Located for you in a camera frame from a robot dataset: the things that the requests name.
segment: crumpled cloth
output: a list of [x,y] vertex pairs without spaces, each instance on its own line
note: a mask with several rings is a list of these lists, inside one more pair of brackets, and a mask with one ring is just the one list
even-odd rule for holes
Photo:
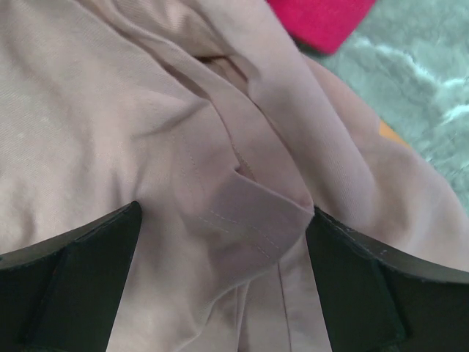
[[143,207],[109,352],[330,351],[314,204],[469,270],[450,186],[264,0],[3,0],[0,117],[0,252]]
[[287,31],[325,54],[334,53],[376,0],[267,0]]

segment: beige fabric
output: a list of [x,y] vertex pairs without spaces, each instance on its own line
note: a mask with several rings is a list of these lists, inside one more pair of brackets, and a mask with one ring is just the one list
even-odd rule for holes
[[110,352],[327,352],[313,202],[469,270],[444,179],[264,0],[1,0],[0,252],[137,199]]

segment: fabric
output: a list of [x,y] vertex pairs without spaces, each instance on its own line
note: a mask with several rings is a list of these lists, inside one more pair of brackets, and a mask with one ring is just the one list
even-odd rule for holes
[[268,0],[287,31],[325,54],[334,53],[376,0]]
[[143,207],[109,352],[330,351],[314,204],[469,270],[450,186],[264,0],[3,0],[0,63],[0,252]]

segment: red object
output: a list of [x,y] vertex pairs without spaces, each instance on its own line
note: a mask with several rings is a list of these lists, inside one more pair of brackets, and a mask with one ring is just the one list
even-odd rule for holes
[[332,54],[372,8],[375,0],[267,0],[295,38]]

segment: marble surface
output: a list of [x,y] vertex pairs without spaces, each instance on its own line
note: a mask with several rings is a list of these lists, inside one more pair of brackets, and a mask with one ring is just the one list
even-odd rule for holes
[[469,1],[378,0],[318,57],[450,182],[469,210]]

